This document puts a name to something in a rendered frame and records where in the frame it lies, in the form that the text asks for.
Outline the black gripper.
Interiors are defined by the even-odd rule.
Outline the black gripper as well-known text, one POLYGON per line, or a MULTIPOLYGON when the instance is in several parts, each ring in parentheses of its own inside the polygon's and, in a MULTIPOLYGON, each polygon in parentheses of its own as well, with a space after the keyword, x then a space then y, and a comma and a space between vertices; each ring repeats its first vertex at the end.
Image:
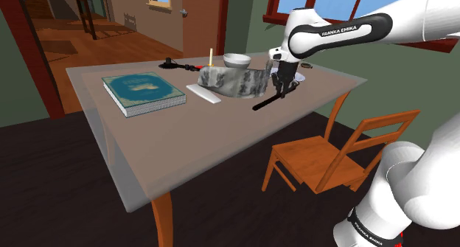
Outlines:
POLYGON ((281 95, 283 83, 285 83, 285 94, 294 91, 299 83, 294 80, 298 63, 289 63, 281 60, 278 66, 278 72, 271 75, 272 83, 276 88, 276 94, 281 95))

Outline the long black utensil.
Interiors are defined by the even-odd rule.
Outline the long black utensil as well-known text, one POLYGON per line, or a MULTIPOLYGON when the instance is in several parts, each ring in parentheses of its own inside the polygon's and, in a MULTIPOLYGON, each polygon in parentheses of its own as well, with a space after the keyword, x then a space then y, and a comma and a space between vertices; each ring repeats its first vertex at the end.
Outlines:
POLYGON ((261 109, 262 107, 265 107, 266 105, 272 103, 273 101, 279 99, 279 98, 282 98, 282 95, 273 95, 272 97, 264 100, 263 102, 259 103, 259 104, 256 104, 255 106, 253 106, 252 110, 254 111, 257 111, 259 109, 261 109))

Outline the grey patterned cloth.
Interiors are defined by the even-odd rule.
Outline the grey patterned cloth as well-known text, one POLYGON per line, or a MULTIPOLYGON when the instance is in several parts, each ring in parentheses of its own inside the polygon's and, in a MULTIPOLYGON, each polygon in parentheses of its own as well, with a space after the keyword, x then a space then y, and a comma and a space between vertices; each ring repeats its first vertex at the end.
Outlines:
POLYGON ((204 66, 198 76, 198 85, 226 97, 261 97, 268 86, 272 66, 272 60, 266 62, 264 69, 204 66))

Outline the white bowl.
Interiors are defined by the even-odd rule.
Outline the white bowl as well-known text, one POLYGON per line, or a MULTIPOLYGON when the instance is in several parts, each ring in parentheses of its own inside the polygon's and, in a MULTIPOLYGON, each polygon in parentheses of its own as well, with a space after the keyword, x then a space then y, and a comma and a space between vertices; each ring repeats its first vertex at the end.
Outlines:
POLYGON ((251 63, 251 57, 237 53, 226 53, 223 61, 228 68, 247 69, 251 63))

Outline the white flat bar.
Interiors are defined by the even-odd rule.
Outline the white flat bar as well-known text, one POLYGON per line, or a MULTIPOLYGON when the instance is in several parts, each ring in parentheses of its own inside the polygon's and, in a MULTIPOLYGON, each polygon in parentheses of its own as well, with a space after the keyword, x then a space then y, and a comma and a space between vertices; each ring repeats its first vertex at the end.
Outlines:
POLYGON ((202 86, 199 86, 198 84, 187 85, 187 88, 199 97, 205 99, 206 101, 212 104, 221 102, 221 99, 219 97, 215 96, 210 90, 202 86))

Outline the orange wooden chair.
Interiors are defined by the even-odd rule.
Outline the orange wooden chair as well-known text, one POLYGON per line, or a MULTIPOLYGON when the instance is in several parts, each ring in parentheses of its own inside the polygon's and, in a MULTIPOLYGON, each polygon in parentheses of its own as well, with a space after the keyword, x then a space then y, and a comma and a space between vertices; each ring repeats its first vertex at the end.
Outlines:
POLYGON ((293 191, 296 190, 296 187, 278 167, 278 164, 282 164, 299 184, 306 184, 315 194, 340 185, 349 187, 355 192, 379 163, 382 153, 378 153, 365 168, 347 155, 375 145, 389 145, 395 142, 420 111, 404 111, 365 119, 341 149, 336 148, 329 142, 329 135, 337 113, 337 109, 332 111, 324 136, 314 136, 272 147, 262 191, 266 191, 273 171, 277 171, 293 191), (359 139, 364 131, 394 124, 401 124, 395 132, 369 139, 359 139))

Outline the brown table with wooden legs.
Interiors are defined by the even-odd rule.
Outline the brown table with wooden legs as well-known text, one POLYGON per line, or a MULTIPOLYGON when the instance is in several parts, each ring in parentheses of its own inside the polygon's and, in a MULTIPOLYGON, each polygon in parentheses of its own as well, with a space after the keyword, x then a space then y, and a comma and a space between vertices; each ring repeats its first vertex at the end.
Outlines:
POLYGON ((74 67, 67 73, 125 209, 152 205, 159 247, 173 247, 173 189, 363 83, 315 65, 301 69, 304 81, 286 98, 256 110, 257 99, 222 97, 211 104, 189 90, 196 73, 162 69, 157 61, 74 67), (102 80, 142 72, 160 75, 187 101, 124 116, 102 80))

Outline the red framed window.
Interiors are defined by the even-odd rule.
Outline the red framed window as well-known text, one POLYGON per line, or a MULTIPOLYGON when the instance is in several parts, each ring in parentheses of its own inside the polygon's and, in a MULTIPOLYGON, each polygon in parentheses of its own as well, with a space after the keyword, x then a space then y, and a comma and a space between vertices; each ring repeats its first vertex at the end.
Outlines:
POLYGON ((299 7, 313 7, 331 23, 348 21, 397 0, 268 0, 265 23, 285 25, 288 13, 299 7))

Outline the brown door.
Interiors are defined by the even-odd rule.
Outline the brown door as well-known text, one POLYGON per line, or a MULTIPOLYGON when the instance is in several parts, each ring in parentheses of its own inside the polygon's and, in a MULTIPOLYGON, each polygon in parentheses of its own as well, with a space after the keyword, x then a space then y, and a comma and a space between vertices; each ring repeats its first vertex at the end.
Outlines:
POLYGON ((185 58, 223 55, 229 0, 182 0, 185 58))

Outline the black and red tool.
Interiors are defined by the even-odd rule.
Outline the black and red tool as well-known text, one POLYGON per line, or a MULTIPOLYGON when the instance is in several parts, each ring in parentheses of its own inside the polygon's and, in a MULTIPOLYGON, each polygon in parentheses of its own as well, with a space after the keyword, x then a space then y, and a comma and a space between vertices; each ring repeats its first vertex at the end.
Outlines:
POLYGON ((159 65, 162 69, 185 69, 191 72, 199 72, 203 66, 193 66, 189 64, 176 63, 172 58, 166 58, 165 61, 159 65))

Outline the teal hardcover book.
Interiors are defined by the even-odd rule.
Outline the teal hardcover book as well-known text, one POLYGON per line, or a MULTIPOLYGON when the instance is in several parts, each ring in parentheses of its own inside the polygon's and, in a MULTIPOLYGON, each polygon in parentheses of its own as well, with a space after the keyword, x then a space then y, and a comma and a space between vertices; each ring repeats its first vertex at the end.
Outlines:
POLYGON ((185 93, 155 72, 103 77, 102 81, 105 90, 127 118, 187 102, 185 93))

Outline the dark wooden ladder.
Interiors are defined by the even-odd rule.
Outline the dark wooden ladder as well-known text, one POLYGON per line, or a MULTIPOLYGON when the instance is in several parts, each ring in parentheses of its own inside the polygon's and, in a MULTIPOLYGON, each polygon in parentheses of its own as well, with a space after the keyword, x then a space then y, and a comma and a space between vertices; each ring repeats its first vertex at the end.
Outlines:
POLYGON ((91 15, 91 11, 88 5, 88 0, 76 0, 77 9, 80 14, 80 18, 83 24, 83 30, 85 33, 89 33, 91 37, 96 40, 96 32, 94 29, 94 23, 91 15))

